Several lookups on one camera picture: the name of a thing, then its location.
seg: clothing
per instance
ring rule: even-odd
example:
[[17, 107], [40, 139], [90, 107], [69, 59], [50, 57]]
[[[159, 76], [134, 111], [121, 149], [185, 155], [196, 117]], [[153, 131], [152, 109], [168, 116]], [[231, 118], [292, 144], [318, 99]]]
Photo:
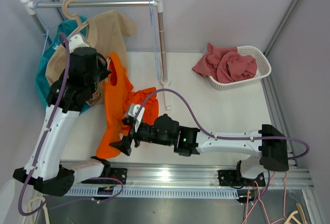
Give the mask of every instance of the clothing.
[[[85, 36], [87, 44], [103, 56], [116, 52], [127, 69], [128, 58], [124, 37], [132, 36], [135, 33], [135, 23], [121, 12], [110, 10], [89, 18], [88, 24], [87, 35]], [[60, 45], [47, 65], [46, 78], [50, 84], [59, 78], [65, 68], [65, 62], [65, 48]], [[102, 95], [103, 85], [100, 82], [93, 98], [87, 103], [90, 105], [103, 103]]]
[[[142, 104], [145, 98], [156, 88], [149, 88], [132, 92], [133, 85], [126, 76], [126, 70], [116, 53], [108, 56], [111, 59], [108, 69], [111, 70], [110, 79], [103, 82], [105, 112], [107, 117], [107, 129], [96, 151], [96, 156], [101, 159], [116, 157], [120, 151], [110, 147], [110, 143], [119, 142], [120, 133], [127, 135], [129, 126], [123, 124], [122, 119], [131, 103]], [[156, 95], [152, 96], [146, 103], [143, 121], [152, 125], [158, 117], [159, 105]]]
[[[80, 16], [81, 22], [84, 22], [87, 20], [87, 18]], [[36, 88], [37, 88], [37, 93], [40, 97], [42, 106], [44, 109], [46, 109], [47, 106], [47, 96], [50, 91], [50, 84], [48, 83], [46, 79], [46, 68], [47, 64], [54, 54], [55, 50], [58, 48], [58, 46], [61, 44], [58, 35], [60, 32], [64, 32], [66, 36], [69, 36], [76, 28], [77, 28], [77, 22], [75, 20], [66, 20], [62, 22], [60, 25], [58, 25], [57, 32], [54, 38], [53, 43], [49, 46], [47, 50], [43, 53], [43, 55], [40, 58], [40, 63], [39, 63], [39, 68], [37, 71], [35, 83], [36, 83]], [[80, 33], [82, 33], [84, 36], [86, 35], [86, 28], [84, 28]], [[90, 105], [85, 104], [82, 111], [84, 112], [87, 109], [90, 108]]]
[[220, 83], [231, 83], [251, 79], [257, 73], [255, 58], [239, 55], [237, 47], [216, 48], [208, 43], [207, 51], [192, 68], [202, 76], [212, 76]]

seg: hanger hook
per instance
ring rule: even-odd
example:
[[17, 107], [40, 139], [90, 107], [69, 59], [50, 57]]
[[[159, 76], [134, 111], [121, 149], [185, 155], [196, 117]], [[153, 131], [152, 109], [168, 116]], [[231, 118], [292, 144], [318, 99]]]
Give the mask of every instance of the hanger hook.
[[78, 14], [70, 14], [68, 12], [68, 5], [71, 2], [76, 2], [78, 0], [64, 0], [63, 4], [62, 4], [62, 12], [65, 15], [66, 18], [68, 18], [69, 20], [76, 20], [78, 27], [80, 27], [82, 25], [82, 22], [80, 20], [80, 17]]

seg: gray floor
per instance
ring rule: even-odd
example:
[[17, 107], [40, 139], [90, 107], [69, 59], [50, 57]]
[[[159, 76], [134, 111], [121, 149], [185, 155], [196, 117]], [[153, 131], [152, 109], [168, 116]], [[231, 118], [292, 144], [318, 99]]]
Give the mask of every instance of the gray floor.
[[[271, 222], [283, 216], [283, 194], [283, 191], [269, 191], [263, 196]], [[51, 208], [73, 199], [75, 198], [54, 197], [49, 200], [48, 207]], [[301, 191], [288, 191], [287, 216], [296, 210], [296, 202], [305, 208]], [[96, 204], [92, 201], [72, 203], [50, 210], [49, 217], [51, 224], [240, 224], [243, 221], [244, 208], [243, 205], [234, 200], [116, 198], [102, 204]], [[247, 222], [249, 224], [267, 223], [260, 204], [255, 207]], [[39, 214], [36, 223], [45, 223], [43, 213]]]

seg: light blue string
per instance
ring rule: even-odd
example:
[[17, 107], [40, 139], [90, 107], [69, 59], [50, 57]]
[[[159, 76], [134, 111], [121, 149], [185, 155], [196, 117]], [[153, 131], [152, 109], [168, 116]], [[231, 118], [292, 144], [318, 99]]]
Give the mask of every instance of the light blue string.
[[46, 50], [46, 44], [47, 44], [47, 42], [49, 43], [49, 45], [51, 45], [53, 42], [52, 42], [52, 40], [51, 40], [51, 38], [49, 37], [49, 31], [50, 31], [50, 29], [52, 29], [52, 28], [54, 28], [54, 27], [57, 27], [58, 25], [55, 25], [55, 26], [48, 26], [48, 24], [47, 24], [47, 22], [42, 18], [42, 16], [37, 12], [37, 9], [36, 9], [36, 7], [37, 7], [37, 5], [38, 5], [38, 3], [40, 3], [40, 2], [42, 2], [41, 0], [39, 0], [39, 1], [36, 1], [35, 2], [35, 5], [34, 5], [34, 8], [35, 8], [35, 13], [36, 13], [36, 15], [38, 16], [38, 18], [41, 20], [41, 22], [45, 25], [45, 27], [46, 27], [46, 29], [47, 29], [47, 32], [46, 32], [46, 39], [45, 39], [45, 43], [44, 43], [44, 45], [43, 45], [43, 50], [42, 50], [42, 54], [44, 54], [44, 52], [45, 52], [45, 50]]
[[155, 57], [155, 63], [156, 63], [156, 73], [157, 73], [157, 79], [160, 79], [160, 68], [159, 68], [159, 59], [157, 57], [157, 50], [156, 50], [156, 28], [155, 28], [155, 15], [154, 15], [154, 9], [151, 7], [151, 0], [149, 0], [149, 12], [150, 12], [150, 21], [151, 21], [151, 27], [152, 27], [152, 39], [153, 39], [153, 46], [154, 46], [154, 57]]

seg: teal shirt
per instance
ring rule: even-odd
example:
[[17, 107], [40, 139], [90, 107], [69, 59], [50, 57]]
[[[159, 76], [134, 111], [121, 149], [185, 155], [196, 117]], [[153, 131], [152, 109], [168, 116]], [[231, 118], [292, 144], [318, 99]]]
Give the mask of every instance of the teal shirt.
[[[80, 16], [81, 22], [84, 22], [87, 20], [87, 18]], [[41, 56], [40, 63], [39, 63], [39, 68], [37, 71], [36, 75], [36, 88], [38, 95], [41, 99], [41, 103], [44, 109], [46, 109], [47, 106], [47, 96], [50, 91], [50, 85], [46, 79], [46, 68], [49, 60], [51, 59], [52, 55], [56, 51], [56, 48], [61, 44], [58, 34], [60, 32], [64, 32], [66, 36], [69, 36], [75, 29], [77, 28], [77, 22], [75, 20], [66, 20], [62, 22], [58, 28], [57, 28], [57, 33], [54, 38], [53, 43], [49, 46], [47, 50], [45, 50], [44, 54]], [[84, 36], [86, 36], [87, 29], [84, 28], [80, 33]], [[86, 111], [87, 109], [90, 108], [90, 105], [86, 104], [84, 105], [81, 113]]]

